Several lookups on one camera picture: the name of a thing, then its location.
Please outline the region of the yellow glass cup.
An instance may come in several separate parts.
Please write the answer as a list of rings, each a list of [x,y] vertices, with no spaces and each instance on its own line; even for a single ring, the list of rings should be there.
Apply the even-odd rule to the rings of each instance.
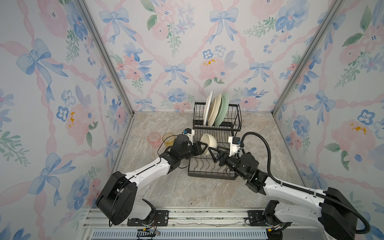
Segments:
[[[166,133],[163,135],[162,140],[166,148],[173,146],[176,137],[177,136],[174,135],[173,133]]]

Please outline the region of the white plate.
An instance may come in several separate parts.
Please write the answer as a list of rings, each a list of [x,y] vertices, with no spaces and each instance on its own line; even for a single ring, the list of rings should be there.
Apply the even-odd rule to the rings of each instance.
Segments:
[[[206,103],[205,103],[205,108],[204,108],[204,113],[203,113],[203,126],[207,125],[207,120],[208,120],[208,113],[209,113],[209,108],[211,105],[212,97],[213,97],[214,91],[211,91],[207,97]]]

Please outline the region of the pink glass cup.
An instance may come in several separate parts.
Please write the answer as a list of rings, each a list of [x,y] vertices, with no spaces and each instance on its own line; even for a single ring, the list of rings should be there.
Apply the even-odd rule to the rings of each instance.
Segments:
[[[162,144],[162,137],[157,132],[150,133],[147,140],[154,149],[158,149]]]

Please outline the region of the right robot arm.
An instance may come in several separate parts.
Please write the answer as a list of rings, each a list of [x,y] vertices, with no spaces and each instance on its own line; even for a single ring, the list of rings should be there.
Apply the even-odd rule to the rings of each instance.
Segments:
[[[280,233],[293,223],[318,228],[336,240],[353,240],[356,235],[371,231],[369,221],[339,190],[321,191],[279,180],[271,172],[272,153],[268,145],[266,172],[259,170],[259,163],[251,153],[239,154],[242,147],[240,144],[235,151],[207,149],[214,162],[245,180],[252,192],[275,198],[263,212],[270,233]]]

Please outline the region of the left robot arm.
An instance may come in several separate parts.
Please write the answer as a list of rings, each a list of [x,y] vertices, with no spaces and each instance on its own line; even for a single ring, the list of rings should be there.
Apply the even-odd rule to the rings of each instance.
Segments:
[[[126,219],[155,221],[156,208],[147,200],[137,200],[143,187],[159,177],[171,173],[184,159],[200,156],[209,148],[202,142],[191,142],[186,135],[177,135],[174,144],[148,165],[129,172],[114,172],[96,200],[97,208],[109,219],[109,225],[119,225]]]

